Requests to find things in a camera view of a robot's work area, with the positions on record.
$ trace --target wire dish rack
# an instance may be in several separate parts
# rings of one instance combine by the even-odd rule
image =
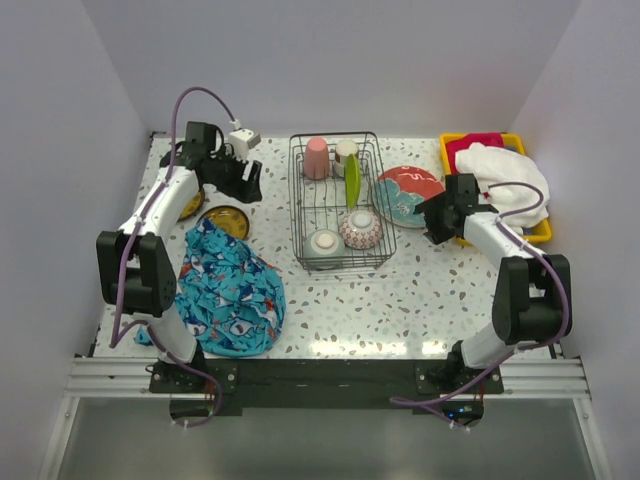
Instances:
[[[307,142],[322,137],[329,146],[329,175],[323,180],[313,180],[304,175],[303,157]],[[349,139],[358,144],[360,197],[355,208],[347,207],[344,178],[333,170],[336,144]],[[289,139],[289,196],[291,207],[291,232],[293,252],[305,270],[335,270],[345,268],[377,269],[396,252],[395,229],[391,222],[377,213],[391,211],[386,183],[377,183],[384,172],[378,137],[373,132],[302,133]],[[383,238],[373,248],[356,250],[346,248],[342,257],[305,258],[304,241],[316,230],[338,231],[342,219],[352,210],[376,212],[382,223]]]

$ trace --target plate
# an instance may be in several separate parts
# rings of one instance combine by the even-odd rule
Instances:
[[[204,203],[204,196],[204,189],[201,188],[196,196],[189,200],[189,203],[187,203],[187,206],[184,207],[184,210],[182,210],[182,213],[180,214],[180,218],[178,218],[178,220],[186,220],[187,218],[191,218],[196,213],[198,213],[198,210],[200,210],[200,207],[202,207],[202,204]]]
[[[385,187],[391,211],[384,198]],[[418,167],[395,167],[384,172],[374,187],[373,203],[380,214],[399,227],[426,228],[424,217],[415,215],[414,208],[444,192],[444,187],[431,173]]]
[[[230,205],[213,207],[202,214],[198,223],[207,217],[216,227],[239,240],[246,240],[249,236],[249,219],[239,208]]]
[[[358,165],[358,157],[351,154],[347,157],[347,165],[344,169],[344,181],[347,195],[347,206],[354,208],[358,204],[360,198],[360,165]]]

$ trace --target cloth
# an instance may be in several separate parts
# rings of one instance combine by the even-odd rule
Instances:
[[[481,143],[488,147],[504,147],[502,135],[499,133],[470,133],[458,140],[447,143],[447,158],[449,159],[449,168],[451,168],[453,175],[458,173],[456,168],[456,154],[460,150],[466,150],[473,143]]]
[[[544,201],[538,208],[526,213],[505,217],[510,227],[534,227],[549,216],[549,185],[536,164],[529,157],[506,148],[487,147],[480,143],[456,155],[456,167],[460,173],[473,173],[482,193],[488,193],[488,202],[498,212],[505,213],[529,207],[538,201],[536,192],[522,186],[499,187],[489,190],[489,185],[501,182],[524,182],[540,189]]]
[[[286,308],[284,286],[273,267],[207,218],[187,232],[186,240],[175,302],[203,350],[228,357],[269,350]],[[136,342],[151,345],[144,329]]]

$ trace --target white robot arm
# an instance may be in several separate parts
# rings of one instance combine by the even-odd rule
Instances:
[[[449,175],[445,183],[444,193],[416,207],[425,217],[425,236],[434,244],[454,235],[465,238],[499,274],[492,322],[453,346],[445,367],[432,378],[442,383],[463,368],[491,367],[516,348],[553,343],[571,330],[567,259],[523,243],[493,207],[479,204],[473,175]]]
[[[165,155],[157,179],[140,207],[117,231],[102,232],[96,242],[105,302],[117,305],[120,290],[122,312],[132,315],[133,323],[152,327],[149,332],[158,347],[158,357],[167,363],[175,363],[170,358],[173,356],[191,364],[199,348],[173,303],[176,275],[164,247],[181,212],[203,184],[212,184],[244,203],[262,199],[262,165],[246,161],[249,149],[260,141],[259,135],[246,129],[232,132],[232,153],[224,142],[216,145],[218,134],[223,139],[215,125],[189,122],[185,141],[178,145],[181,151],[176,163],[171,166],[170,154]],[[234,155],[237,149],[242,151],[241,157]],[[123,262],[125,247],[132,236],[135,240]],[[123,264],[126,274],[121,278]],[[122,335],[118,313],[113,346]]]

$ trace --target red cloth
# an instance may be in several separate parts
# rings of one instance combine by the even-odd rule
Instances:
[[[456,152],[466,150],[472,143],[481,143],[487,147],[504,147],[502,135],[499,133],[470,133],[459,140],[453,140],[447,143],[447,157],[449,158],[449,167],[452,174],[457,174],[456,168]]]

